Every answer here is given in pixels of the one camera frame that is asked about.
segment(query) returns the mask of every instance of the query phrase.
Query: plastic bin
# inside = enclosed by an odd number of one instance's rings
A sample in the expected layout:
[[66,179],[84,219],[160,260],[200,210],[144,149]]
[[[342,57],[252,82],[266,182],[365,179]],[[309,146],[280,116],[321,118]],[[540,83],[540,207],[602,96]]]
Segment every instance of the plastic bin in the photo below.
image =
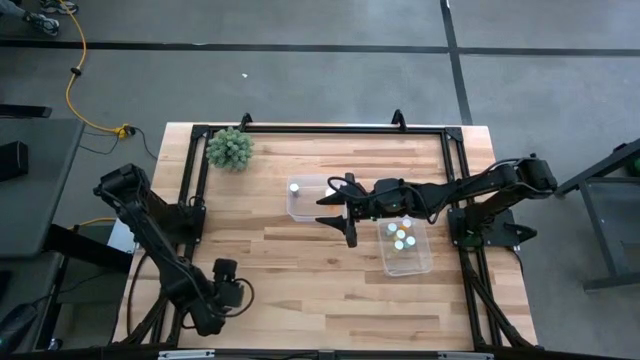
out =
[[[315,222],[316,217],[346,215],[345,205],[317,205],[316,201],[331,191],[327,185],[329,175],[296,175],[287,181],[287,213],[297,222]],[[297,191],[291,185],[297,185]]]
[[[405,226],[406,224],[403,224],[403,220],[410,221],[411,226]],[[422,220],[404,217],[381,219],[377,223],[380,251],[382,252],[384,271],[387,275],[403,276],[431,271],[433,260],[429,249],[429,239]],[[415,239],[415,244],[410,245],[410,241],[407,242],[409,237]],[[396,247],[398,241],[402,242],[402,249]]]

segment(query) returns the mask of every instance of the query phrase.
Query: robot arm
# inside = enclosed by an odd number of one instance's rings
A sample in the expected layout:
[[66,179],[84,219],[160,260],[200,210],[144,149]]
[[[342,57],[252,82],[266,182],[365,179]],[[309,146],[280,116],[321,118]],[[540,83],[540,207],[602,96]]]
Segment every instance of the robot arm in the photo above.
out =
[[219,334],[231,308],[242,304],[244,287],[235,279],[237,263],[217,259],[214,281],[209,281],[198,267],[178,256],[165,236],[167,230],[193,228],[202,217],[194,216],[189,207],[167,204],[151,191],[144,171],[132,164],[103,176],[93,192],[116,210],[156,264],[162,295],[178,311],[191,314],[199,335]]
[[[333,182],[342,181],[339,188]],[[434,224],[438,213],[451,203],[496,192],[482,203],[469,205],[464,211],[464,228],[478,230],[483,224],[524,199],[541,199],[553,194],[556,179],[544,160],[535,156],[499,161],[482,173],[446,184],[418,184],[403,179],[381,179],[367,192],[347,173],[345,178],[329,178],[335,191],[318,200],[318,205],[347,206],[347,217],[321,217],[316,221],[334,227],[347,239],[349,247],[357,245],[355,223],[363,219],[411,216]]]

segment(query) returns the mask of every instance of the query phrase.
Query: wooden table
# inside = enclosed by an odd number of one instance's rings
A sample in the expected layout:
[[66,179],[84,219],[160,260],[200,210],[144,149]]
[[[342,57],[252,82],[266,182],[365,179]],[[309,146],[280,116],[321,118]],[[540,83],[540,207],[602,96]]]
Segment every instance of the wooden table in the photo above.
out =
[[[169,203],[178,198],[192,125],[169,123],[166,128],[153,190]],[[471,173],[478,173],[494,162],[489,130],[463,127],[463,134]],[[339,231],[296,223],[286,212],[290,175],[353,172],[368,189],[384,177],[445,182],[437,137],[252,134],[252,138],[255,155],[246,171],[209,170],[205,233],[194,263],[210,276],[216,258],[236,259],[238,276],[255,286],[255,303],[242,316],[229,319],[218,336],[200,337],[194,330],[182,330],[180,347],[472,350],[460,262],[450,244],[446,216],[426,227],[433,270],[391,278],[382,270],[373,223],[359,223],[358,247],[349,249]],[[458,164],[453,144],[451,149]],[[194,169],[199,169],[198,161]],[[504,249],[486,251],[497,303],[522,335],[535,343],[516,257]],[[134,326],[157,298],[158,289],[157,269],[149,261],[135,288]],[[125,336],[126,297],[122,304],[116,340]],[[479,305],[478,311],[490,341],[484,306]]]

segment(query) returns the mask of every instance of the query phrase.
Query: gray floor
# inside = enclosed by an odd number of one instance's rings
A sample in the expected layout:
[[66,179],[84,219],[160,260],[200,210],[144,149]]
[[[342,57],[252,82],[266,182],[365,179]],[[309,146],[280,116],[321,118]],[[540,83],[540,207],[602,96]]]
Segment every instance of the gray floor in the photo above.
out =
[[[450,4],[460,46],[640,48],[637,1]],[[81,6],[78,18],[94,41],[447,44],[438,0]],[[62,25],[61,39],[78,39],[68,20]],[[35,34],[2,18],[0,36]],[[63,92],[79,56],[77,50],[0,48],[0,101],[45,104],[54,117],[70,116]],[[640,134],[639,57],[462,56],[461,62],[473,122],[490,127],[499,158],[537,152],[563,181]],[[386,123],[401,108],[411,123],[461,123],[448,55],[94,50],[73,100],[97,122],[144,129],[154,152],[168,121],[239,121],[247,111],[256,121]],[[104,150],[109,140],[83,139]],[[153,173],[140,138],[123,141],[110,156],[79,152],[56,220],[111,216],[91,188],[129,161]],[[582,291],[583,281],[606,269],[581,198],[530,201],[515,211],[517,220],[539,230],[522,258],[540,344],[639,358],[640,287]]]

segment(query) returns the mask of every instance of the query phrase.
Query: green succulent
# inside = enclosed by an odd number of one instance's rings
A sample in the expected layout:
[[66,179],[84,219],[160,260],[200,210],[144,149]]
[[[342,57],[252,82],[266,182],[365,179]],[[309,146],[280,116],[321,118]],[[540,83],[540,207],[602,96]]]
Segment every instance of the green succulent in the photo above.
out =
[[209,164],[220,169],[244,170],[253,155],[251,137],[232,127],[218,131],[208,145]]

